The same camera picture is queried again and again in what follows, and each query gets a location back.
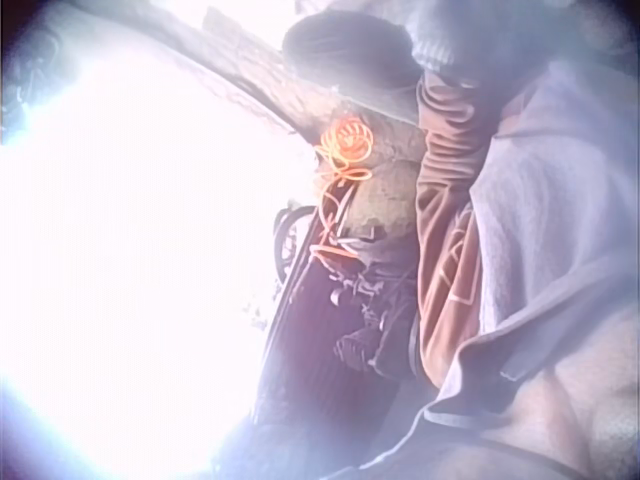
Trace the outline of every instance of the brown sleeve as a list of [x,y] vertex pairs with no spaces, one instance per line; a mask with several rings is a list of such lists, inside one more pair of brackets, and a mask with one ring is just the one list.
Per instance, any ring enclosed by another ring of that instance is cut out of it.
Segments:
[[417,182],[420,340],[425,372],[436,386],[457,347],[478,330],[481,267],[469,189],[497,125],[493,100],[480,88],[432,73],[418,87],[420,126],[427,132]]

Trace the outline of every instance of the dark pants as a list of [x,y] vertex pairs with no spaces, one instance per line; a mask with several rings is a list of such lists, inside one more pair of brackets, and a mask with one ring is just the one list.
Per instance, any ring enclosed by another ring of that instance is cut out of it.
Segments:
[[305,80],[337,89],[354,103],[418,125],[422,68],[404,28],[365,14],[326,11],[294,25],[285,61]]

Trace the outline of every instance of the orange glowing wire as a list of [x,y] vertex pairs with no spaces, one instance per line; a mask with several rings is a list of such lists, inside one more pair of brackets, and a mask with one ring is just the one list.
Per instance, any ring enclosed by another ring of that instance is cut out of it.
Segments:
[[371,170],[364,167],[353,167],[353,164],[365,161],[371,156],[373,149],[373,133],[359,118],[349,117],[334,123],[327,132],[322,135],[320,145],[316,151],[329,163],[331,171],[318,174],[321,177],[330,175],[326,185],[322,189],[318,216],[323,226],[323,232],[318,245],[311,246],[311,254],[324,263],[323,254],[331,253],[348,258],[357,258],[353,252],[340,247],[328,245],[335,236],[333,227],[336,219],[334,214],[325,212],[324,199],[335,204],[340,209],[340,201],[329,191],[338,184],[346,181],[364,182],[372,177]]

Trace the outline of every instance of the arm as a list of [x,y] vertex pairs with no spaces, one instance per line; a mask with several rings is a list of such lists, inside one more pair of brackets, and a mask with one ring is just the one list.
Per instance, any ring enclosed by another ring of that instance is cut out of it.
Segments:
[[[458,345],[478,329],[480,252],[469,189],[484,164],[500,102],[480,88],[425,73],[418,103],[427,132],[417,182],[421,357],[440,386]],[[468,298],[457,301],[460,296]]]

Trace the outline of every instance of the tree bark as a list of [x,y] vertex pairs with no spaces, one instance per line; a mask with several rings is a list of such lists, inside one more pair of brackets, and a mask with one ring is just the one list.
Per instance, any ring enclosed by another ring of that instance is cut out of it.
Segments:
[[356,113],[375,135],[371,165],[422,158],[424,136],[419,129],[356,107],[327,89],[296,78],[285,68],[280,52],[213,8],[204,21],[204,31],[199,31],[144,0],[65,1],[141,31],[217,73],[310,143],[319,140],[333,119]]

